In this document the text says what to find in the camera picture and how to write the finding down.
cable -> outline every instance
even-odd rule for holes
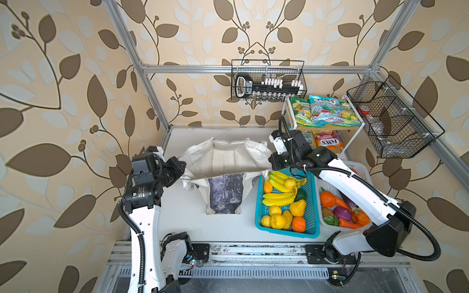
[[[124,203],[119,201],[117,204],[117,210],[119,211],[119,215],[124,219],[124,221],[127,223],[127,225],[130,226],[130,228],[137,234],[138,238],[138,245],[140,246],[140,268],[138,272],[138,293],[143,293],[144,291],[144,285],[145,285],[145,242],[144,242],[144,236],[142,234],[142,231],[140,231],[140,228],[132,222],[132,220],[129,218],[129,216],[124,212],[124,209],[122,206]]]
[[[281,125],[282,123],[285,127],[286,134],[288,135],[288,138],[291,139],[292,136],[290,134],[290,131],[288,130],[288,126],[287,126],[287,122],[285,121],[285,117],[283,115],[280,115],[279,125]],[[368,187],[371,191],[373,191],[384,203],[386,203],[388,206],[393,208],[396,211],[396,213],[402,215],[407,220],[409,220],[412,224],[414,224],[420,231],[422,231],[425,234],[425,236],[427,236],[428,240],[430,240],[431,244],[433,245],[433,253],[431,255],[416,255],[416,254],[410,253],[410,252],[405,251],[405,250],[400,249],[400,248],[397,249],[397,252],[399,252],[399,253],[401,253],[405,256],[408,256],[408,257],[411,257],[411,258],[414,258],[414,259],[417,259],[417,260],[420,260],[420,261],[425,261],[425,262],[434,261],[434,260],[437,260],[440,257],[441,248],[438,244],[438,241],[435,239],[435,237],[432,235],[432,233],[430,231],[428,231],[428,229],[426,229],[417,220],[415,220],[413,217],[411,217],[409,214],[407,214],[407,213],[403,212],[402,210],[400,210],[400,207],[396,206],[393,203],[389,203],[388,198],[386,196],[384,196],[374,186],[369,184],[365,179],[361,178],[360,176],[356,175],[353,172],[346,171],[346,170],[336,168],[336,167],[303,167],[302,168],[302,166],[299,166],[297,164],[296,160],[295,160],[295,156],[294,156],[294,152],[293,152],[293,144],[292,143],[290,143],[290,163],[299,170],[304,170],[304,171],[308,171],[308,172],[311,172],[311,171],[336,171],[336,172],[346,174],[348,177],[352,177],[355,180],[358,180],[359,182],[364,184],[366,187]]]

white table surface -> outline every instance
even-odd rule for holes
[[[211,137],[226,141],[250,138],[268,141],[273,128],[175,128],[172,131],[165,159],[178,157],[192,145]],[[320,226],[321,233],[316,239],[298,238],[269,233],[257,229],[256,218],[257,183],[241,204],[240,215],[206,215],[206,203],[199,191],[187,191],[178,180],[169,188],[164,188],[161,198],[159,239],[168,233],[186,231],[192,241],[230,242],[325,242],[335,231]]]

white plastic basket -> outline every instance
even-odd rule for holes
[[[363,164],[356,163],[356,162],[351,162],[351,161],[346,161],[346,160],[343,160],[343,162],[350,169],[354,169],[358,173],[358,176],[362,177],[368,183],[373,185],[373,182],[371,181],[371,177],[368,174],[368,169],[366,169],[366,167]],[[350,230],[353,230],[353,229],[350,229],[350,228],[343,228],[343,227],[339,227],[339,226],[328,225],[324,222],[324,220],[322,219],[321,201],[319,199],[319,194],[321,193],[321,187],[324,188],[324,190],[326,190],[326,191],[330,191],[336,197],[342,198],[342,196],[340,195],[339,190],[337,188],[335,188],[334,185],[332,185],[331,183],[329,183],[327,181],[324,181],[322,179],[316,178],[316,196],[318,197],[318,214],[319,214],[319,222],[321,223],[321,225],[323,225],[323,226],[325,226],[329,229],[334,229],[334,230],[337,230],[337,231],[350,231]]]

blue plastic basket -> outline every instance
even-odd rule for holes
[[[280,172],[292,176],[290,173],[290,170],[288,168],[282,169]],[[280,234],[280,235],[286,235],[286,236],[292,236],[292,237],[300,237],[300,238],[317,238],[319,236],[319,215],[317,212],[317,206],[318,206],[318,200],[316,197],[316,188],[314,185],[314,175],[312,173],[307,173],[308,174],[308,180],[304,186],[302,186],[300,189],[303,189],[306,191],[306,194],[308,195],[306,198],[306,210],[304,211],[304,219],[306,221],[306,231],[304,233],[297,233],[293,232],[293,230],[288,229],[288,230],[277,230],[273,228],[265,228],[261,226],[261,219],[265,215],[269,215],[269,207],[264,205],[262,203],[263,197],[262,195],[264,194],[264,178],[263,176],[260,176],[259,178],[259,188],[257,190],[257,203],[256,203],[256,227],[259,230],[262,231],[267,231],[270,233],[275,233],[275,234]],[[275,188],[273,189],[274,193],[280,193],[280,191],[276,190]],[[280,207],[282,209],[282,212],[289,210],[290,206],[284,206]]]

black wire basket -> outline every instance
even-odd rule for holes
[[[231,60],[231,101],[304,98],[303,65],[298,60]]]
[[[380,158],[412,158],[445,132],[391,75],[384,82],[351,88],[347,96],[363,118],[363,128]]]

